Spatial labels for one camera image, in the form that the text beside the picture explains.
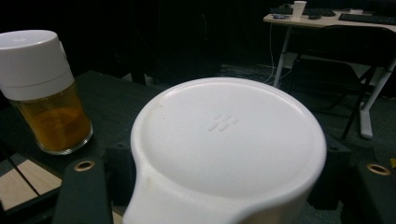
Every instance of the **chair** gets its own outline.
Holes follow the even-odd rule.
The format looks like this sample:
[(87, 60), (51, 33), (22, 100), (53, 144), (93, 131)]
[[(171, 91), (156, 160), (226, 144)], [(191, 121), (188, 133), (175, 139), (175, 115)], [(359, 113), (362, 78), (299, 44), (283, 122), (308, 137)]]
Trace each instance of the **chair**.
[[(330, 109), (345, 96), (356, 95), (352, 112), (346, 116), (348, 122), (342, 134), (345, 139), (365, 93), (370, 90), (375, 69), (384, 67), (391, 72), (395, 53), (396, 34), (389, 29), (344, 25), (321, 28), (306, 39), (294, 61), (285, 91), (290, 94), (303, 91), (320, 93), (320, 96), (335, 95), (336, 101), (326, 110), (319, 111), (331, 114)], [(369, 68), (362, 77), (358, 77), (349, 63), (365, 64)]]

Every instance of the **wooden block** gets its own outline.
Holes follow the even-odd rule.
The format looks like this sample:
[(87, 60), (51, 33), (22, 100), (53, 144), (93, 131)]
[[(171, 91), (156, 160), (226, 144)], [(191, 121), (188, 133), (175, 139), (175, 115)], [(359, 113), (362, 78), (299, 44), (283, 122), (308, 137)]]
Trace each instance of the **wooden block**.
[[(38, 193), (43, 194), (61, 186), (62, 180), (31, 161), (18, 166)], [(14, 169), (0, 177), (0, 200), (5, 210), (36, 197), (28, 184)], [(122, 216), (113, 212), (114, 224), (121, 224)]]

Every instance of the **desk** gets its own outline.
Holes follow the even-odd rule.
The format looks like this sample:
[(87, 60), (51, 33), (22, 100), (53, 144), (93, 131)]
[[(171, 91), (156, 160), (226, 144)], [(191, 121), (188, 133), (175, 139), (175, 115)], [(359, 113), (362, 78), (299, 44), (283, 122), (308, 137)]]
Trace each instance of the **desk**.
[[(271, 14), (264, 17), (265, 22), (271, 22), (276, 25), (285, 25), (287, 26), (287, 32), (282, 48), (282, 52), (280, 54), (279, 62), (276, 69), (276, 76), (274, 81), (274, 87), (278, 87), (280, 75), (282, 73), (283, 63), (285, 61), (286, 53), (288, 51), (288, 45), (290, 40), (290, 34), (292, 27), (304, 27), (304, 28), (313, 28), (318, 29), (321, 27), (329, 26), (329, 25), (355, 25), (355, 26), (380, 26), (390, 29), (391, 31), (396, 33), (396, 26), (391, 25), (380, 25), (380, 24), (371, 24), (371, 23), (363, 23), (363, 22), (352, 22), (352, 21), (339, 21), (338, 17), (343, 13), (342, 11), (334, 11), (336, 16), (333, 17), (322, 17), (319, 20), (309, 20), (308, 16), (302, 16), (299, 20), (274, 20)], [(370, 94), (370, 97), (361, 106), (360, 111), (360, 123), (361, 123), (361, 136), (364, 138), (371, 139), (373, 138), (373, 131), (370, 121), (370, 108), (373, 105), (376, 97), (381, 92), (385, 83), (388, 81), (393, 67), (396, 64), (396, 59), (394, 60), (393, 65), (390, 68), (384, 69), (384, 72), (379, 76), (378, 81), (375, 84), (373, 91)]]
[(39, 149), (27, 124), (13, 107), (0, 111), (0, 142), (26, 159), (62, 178), (65, 167), (85, 157), (102, 157), (120, 138), (129, 144), (130, 131), (140, 110), (161, 91), (123, 79), (87, 72), (76, 78), (78, 93), (93, 135), (76, 152), (53, 156)]

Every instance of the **honey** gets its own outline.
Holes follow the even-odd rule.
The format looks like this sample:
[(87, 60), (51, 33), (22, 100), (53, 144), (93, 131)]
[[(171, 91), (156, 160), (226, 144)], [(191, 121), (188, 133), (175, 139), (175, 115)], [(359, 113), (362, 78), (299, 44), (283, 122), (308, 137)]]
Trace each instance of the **honey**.
[(74, 84), (50, 97), (14, 105), (29, 124), (38, 145), (48, 153), (68, 154), (92, 135), (91, 122)]

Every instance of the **desk leg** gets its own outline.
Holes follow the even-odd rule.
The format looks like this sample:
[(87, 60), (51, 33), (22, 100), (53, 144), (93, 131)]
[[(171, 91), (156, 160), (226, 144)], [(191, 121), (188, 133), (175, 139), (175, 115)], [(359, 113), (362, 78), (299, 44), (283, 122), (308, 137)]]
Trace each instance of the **desk leg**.
[(378, 79), (375, 88), (373, 89), (372, 93), (370, 94), (369, 99), (364, 103), (361, 107), (360, 111), (360, 121), (361, 121), (361, 137), (366, 139), (373, 138), (373, 130), (371, 126), (370, 120), (370, 108), (373, 105), (376, 97), (381, 92), (382, 88), (384, 87), (385, 83), (387, 83), (391, 72), (385, 72), (381, 75)]
[(289, 26), (288, 30), (286, 31), (285, 42), (283, 43), (282, 53), (280, 54), (279, 63), (277, 64), (276, 75), (274, 80), (275, 88), (278, 88), (279, 86), (280, 75), (283, 69), (283, 62), (285, 61), (286, 53), (288, 51), (290, 34), (291, 34), (291, 26)]

